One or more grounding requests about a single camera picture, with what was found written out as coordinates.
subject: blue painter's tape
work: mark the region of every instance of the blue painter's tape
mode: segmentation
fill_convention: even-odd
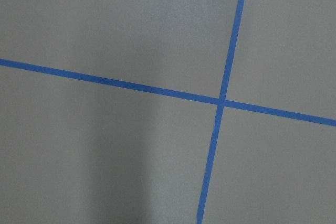
[[[32,65],[32,64],[27,64],[27,63],[22,63],[22,62],[17,62],[17,61],[0,59],[0,66],[24,69],[24,70],[39,72],[39,73],[46,73],[46,74],[51,74],[53,76],[61,76],[61,77],[66,77],[66,78],[71,78],[71,79],[76,79],[76,80],[95,82],[99,84],[104,84],[104,85],[109,85],[109,86],[114,86],[114,87],[119,87],[119,88],[124,88],[124,89],[138,90],[138,91],[143,91],[143,92],[153,93],[153,94],[161,94],[161,95],[165,95],[168,97],[176,97],[176,98],[181,98],[185,100],[209,103],[209,104],[214,104],[214,105],[217,105],[218,103],[218,98],[207,97],[204,95],[191,94],[191,93],[175,91],[175,90],[170,90],[170,89],[161,89],[161,88],[157,88],[153,86],[147,86],[147,85],[126,82],[126,81],[119,81],[119,80],[114,80],[114,79],[109,79],[109,78],[98,77],[98,76],[91,76],[89,74],[76,73],[76,72],[71,72],[71,71],[66,71],[66,70],[61,70],[61,69],[42,67],[38,65]]]
[[[242,102],[225,101],[224,106],[235,108],[235,109],[240,109],[240,110],[258,112],[262,114],[281,116],[283,118],[291,118],[291,119],[296,119],[296,120],[301,120],[301,121],[306,121],[306,122],[336,126],[336,120],[334,119],[321,118],[321,117],[314,116],[314,115],[306,115],[306,114],[290,112],[286,110],[272,109],[272,108],[267,108],[263,106],[257,106],[257,105],[242,103]]]
[[[229,85],[230,74],[231,74],[233,59],[234,59],[236,45],[237,45],[240,21],[241,21],[241,16],[243,14],[244,1],[245,0],[238,0],[238,3],[237,3],[235,20],[233,23],[230,44],[229,44],[229,49],[227,53],[224,74],[223,74],[222,87],[220,89],[221,91],[219,94],[219,101],[218,101],[216,115],[215,115],[215,125],[214,125],[214,129],[213,129],[212,136],[211,136],[208,158],[207,158],[206,166],[205,166],[202,191],[199,197],[198,210],[197,210],[197,216],[196,216],[197,224],[201,224],[203,221],[205,203],[206,203],[206,198],[207,198],[207,194],[209,190],[211,172],[212,172],[212,167],[214,164],[214,158],[215,158],[215,153],[216,153],[217,140],[218,140],[219,130],[221,128],[220,124],[222,122],[222,117],[223,117],[223,112],[224,112],[224,102],[226,100],[226,93],[227,93],[227,89]]]

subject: tape strip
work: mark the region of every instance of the tape strip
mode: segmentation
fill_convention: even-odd
[[[230,44],[229,44],[229,49],[227,53],[224,74],[223,74],[222,87],[220,89],[221,91],[219,94],[219,101],[218,101],[217,110],[216,110],[215,124],[214,124],[214,129],[212,132],[212,136],[211,136],[208,158],[207,158],[206,166],[205,166],[205,174],[203,178],[202,191],[199,197],[198,210],[197,210],[197,216],[196,216],[197,224],[201,224],[203,221],[205,203],[206,203],[206,198],[207,198],[207,194],[209,190],[211,172],[212,172],[212,167],[214,164],[214,158],[215,158],[215,153],[216,153],[218,134],[219,134],[219,129],[221,128],[220,124],[222,122],[222,117],[223,117],[223,112],[224,112],[224,102],[226,100],[226,93],[227,93],[227,89],[229,85],[230,74],[231,74],[233,59],[234,59],[236,45],[237,45],[240,21],[241,21],[241,16],[243,14],[244,1],[245,0],[238,0],[238,3],[237,3],[235,20],[233,23]]]
[[[132,90],[138,90],[138,91],[143,91],[147,93],[161,94],[161,95],[165,95],[168,97],[176,97],[176,98],[181,98],[181,99],[191,100],[191,101],[196,101],[196,102],[203,102],[203,103],[209,103],[209,104],[215,104],[215,105],[217,105],[218,103],[218,98],[207,97],[204,95],[191,94],[191,93],[175,91],[175,90],[170,90],[170,89],[161,89],[161,88],[157,88],[153,86],[147,86],[147,85],[126,82],[126,81],[119,81],[119,80],[114,80],[114,79],[109,79],[109,78],[98,77],[98,76],[91,76],[89,74],[71,72],[71,71],[66,71],[66,70],[61,70],[61,69],[42,67],[38,65],[32,65],[32,64],[27,64],[27,63],[22,63],[22,62],[17,62],[17,61],[0,59],[0,66],[24,69],[24,70],[39,72],[39,73],[46,73],[46,74],[51,74],[53,76],[61,76],[61,77],[66,77],[66,78],[76,79],[76,80],[81,80],[81,81],[95,82],[99,84],[104,84],[104,85],[109,85],[109,86],[114,86],[114,87],[119,87],[119,88],[124,88],[124,89],[132,89]]]
[[[321,118],[319,116],[301,114],[301,113],[290,112],[286,110],[278,110],[278,109],[273,109],[273,108],[268,108],[268,107],[263,107],[263,106],[242,103],[242,102],[234,102],[234,101],[226,100],[224,102],[224,106],[229,107],[229,108],[234,108],[234,109],[258,112],[262,114],[281,116],[283,118],[291,118],[291,119],[296,119],[296,120],[301,120],[301,121],[306,121],[306,122],[336,126],[336,120],[334,119]]]

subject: gray surface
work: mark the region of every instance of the gray surface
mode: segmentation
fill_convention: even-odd
[[[0,55],[217,97],[236,3],[0,0]]]
[[[204,224],[336,223],[336,128],[226,109]]]
[[[227,98],[335,119],[335,17],[335,0],[246,0]]]
[[[1,223],[195,223],[215,106],[0,74]]]

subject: painted concrete floor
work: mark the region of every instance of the painted concrete floor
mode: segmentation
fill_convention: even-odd
[[[334,0],[0,4],[1,223],[336,223]]]

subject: gray floor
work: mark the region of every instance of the gray floor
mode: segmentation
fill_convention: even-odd
[[[218,97],[237,0],[0,0],[0,58]],[[246,0],[227,99],[336,119],[334,0]],[[196,223],[216,106],[0,66],[1,223]],[[336,223],[336,127],[225,108],[203,223]]]

